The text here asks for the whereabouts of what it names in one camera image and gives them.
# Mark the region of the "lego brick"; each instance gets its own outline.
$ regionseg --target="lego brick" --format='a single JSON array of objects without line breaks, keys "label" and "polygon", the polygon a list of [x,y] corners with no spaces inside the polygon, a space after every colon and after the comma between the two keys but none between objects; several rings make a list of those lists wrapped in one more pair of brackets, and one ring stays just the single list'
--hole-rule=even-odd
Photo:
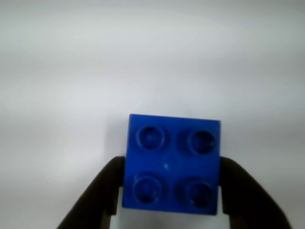
[{"label": "lego brick", "polygon": [[220,121],[131,114],[122,206],[215,215]]}]

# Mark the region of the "blue lego brick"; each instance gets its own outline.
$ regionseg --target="blue lego brick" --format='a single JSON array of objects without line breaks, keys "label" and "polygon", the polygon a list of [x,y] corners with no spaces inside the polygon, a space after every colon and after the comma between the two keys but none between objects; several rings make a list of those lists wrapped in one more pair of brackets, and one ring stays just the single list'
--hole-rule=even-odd
[{"label": "blue lego brick", "polygon": [[122,206],[215,215],[220,121],[131,114]]}]

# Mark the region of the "white background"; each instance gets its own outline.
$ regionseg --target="white background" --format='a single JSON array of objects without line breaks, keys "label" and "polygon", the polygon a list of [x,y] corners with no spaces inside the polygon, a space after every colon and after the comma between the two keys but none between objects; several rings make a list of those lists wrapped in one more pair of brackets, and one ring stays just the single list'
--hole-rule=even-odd
[{"label": "white background", "polygon": [[[130,113],[221,120],[221,154],[304,228],[304,3],[0,1],[0,228],[56,228]],[[112,228],[228,228],[219,212],[120,208]]]}]

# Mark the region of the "plastic block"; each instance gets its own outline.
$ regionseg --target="plastic block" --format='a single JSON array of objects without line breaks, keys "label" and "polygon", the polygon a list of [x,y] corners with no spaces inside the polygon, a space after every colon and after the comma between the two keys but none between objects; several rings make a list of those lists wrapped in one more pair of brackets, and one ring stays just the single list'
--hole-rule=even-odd
[{"label": "plastic block", "polygon": [[131,114],[122,206],[215,215],[220,121]]}]

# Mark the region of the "white surface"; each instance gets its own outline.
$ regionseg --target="white surface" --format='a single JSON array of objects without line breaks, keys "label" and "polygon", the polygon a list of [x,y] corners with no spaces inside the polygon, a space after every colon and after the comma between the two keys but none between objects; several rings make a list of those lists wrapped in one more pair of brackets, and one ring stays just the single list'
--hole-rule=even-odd
[{"label": "white surface", "polygon": [[[1,1],[0,228],[55,228],[124,155],[130,113],[222,120],[222,155],[304,228],[304,22],[291,0]],[[112,228],[228,228],[119,213]]]}]

